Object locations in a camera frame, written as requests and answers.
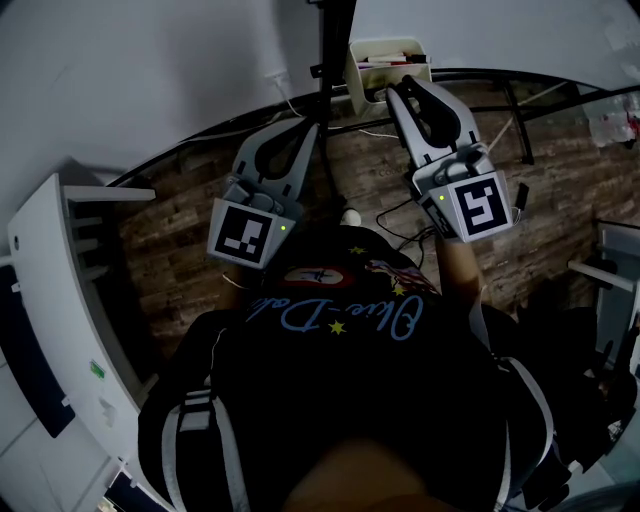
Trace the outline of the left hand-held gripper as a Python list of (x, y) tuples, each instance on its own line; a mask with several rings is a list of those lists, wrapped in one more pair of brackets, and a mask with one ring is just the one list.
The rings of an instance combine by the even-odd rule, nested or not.
[(277, 121), (241, 145), (234, 174), (214, 200), (207, 253), (264, 269), (303, 216), (298, 197), (318, 136), (306, 117)]

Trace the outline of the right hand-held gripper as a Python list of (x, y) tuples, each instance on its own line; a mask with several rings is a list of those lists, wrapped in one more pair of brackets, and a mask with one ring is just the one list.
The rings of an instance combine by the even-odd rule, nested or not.
[[(488, 148), (476, 143), (477, 124), (464, 102), (436, 83), (406, 75), (403, 86), (387, 88), (386, 103), (418, 169), (411, 178), (416, 202), (442, 238), (470, 243), (513, 226), (504, 173), (491, 163)], [(466, 145), (451, 154), (454, 146)]]

